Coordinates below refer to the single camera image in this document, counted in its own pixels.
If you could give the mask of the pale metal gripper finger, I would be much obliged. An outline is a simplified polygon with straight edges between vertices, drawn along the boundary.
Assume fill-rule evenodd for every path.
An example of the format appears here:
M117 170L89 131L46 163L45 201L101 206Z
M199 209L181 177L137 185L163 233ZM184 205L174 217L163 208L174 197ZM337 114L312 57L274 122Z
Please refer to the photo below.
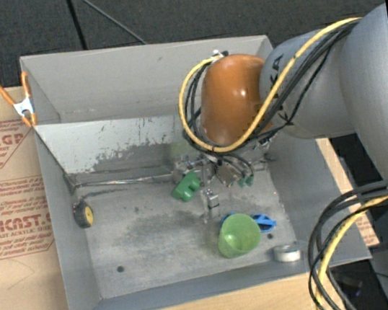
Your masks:
M200 167L200 164L196 161L191 160L183 160L176 161L173 164L172 168L172 181L175 184L180 183L180 181L187 175L189 172L193 170L197 170Z
M204 221L208 223L220 215L219 196L211 188L203 189L200 193L204 207Z

